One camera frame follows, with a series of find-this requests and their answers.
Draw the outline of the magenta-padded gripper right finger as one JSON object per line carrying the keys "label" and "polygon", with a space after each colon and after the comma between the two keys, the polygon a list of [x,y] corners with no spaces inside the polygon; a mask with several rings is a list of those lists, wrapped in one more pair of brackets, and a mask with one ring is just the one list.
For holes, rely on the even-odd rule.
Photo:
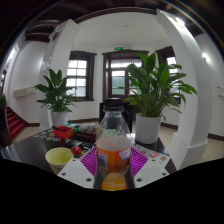
{"label": "magenta-padded gripper right finger", "polygon": [[168,175],[165,169],[170,161],[168,155],[143,146],[131,148],[130,172],[135,188],[141,188]]}

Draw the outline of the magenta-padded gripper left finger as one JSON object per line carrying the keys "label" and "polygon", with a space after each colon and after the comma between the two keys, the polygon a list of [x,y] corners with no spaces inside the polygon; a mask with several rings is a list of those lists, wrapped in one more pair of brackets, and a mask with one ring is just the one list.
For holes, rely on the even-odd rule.
{"label": "magenta-padded gripper left finger", "polygon": [[93,189],[96,174],[96,148],[92,148],[80,158],[71,159],[58,176],[78,186]]}

